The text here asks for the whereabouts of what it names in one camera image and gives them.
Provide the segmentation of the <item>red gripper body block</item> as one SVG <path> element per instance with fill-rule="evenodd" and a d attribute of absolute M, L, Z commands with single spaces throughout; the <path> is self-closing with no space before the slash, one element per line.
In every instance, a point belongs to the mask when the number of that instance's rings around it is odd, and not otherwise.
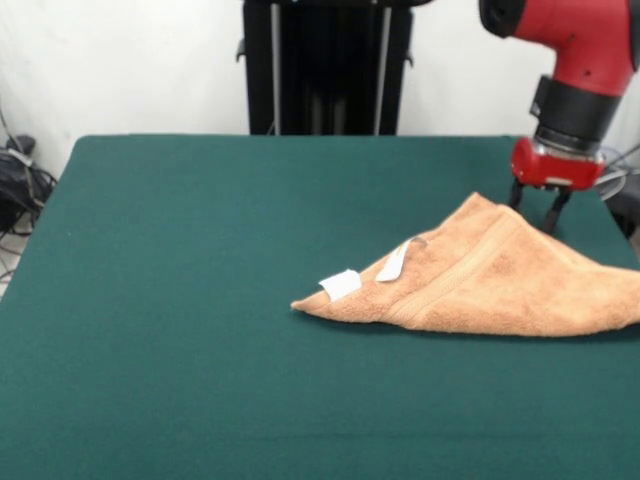
<path fill-rule="evenodd" d="M 531 138 L 519 138 L 511 154 L 511 171 L 522 185 L 559 187 L 572 191 L 592 188 L 605 167 L 603 155 L 571 154 Z"/>

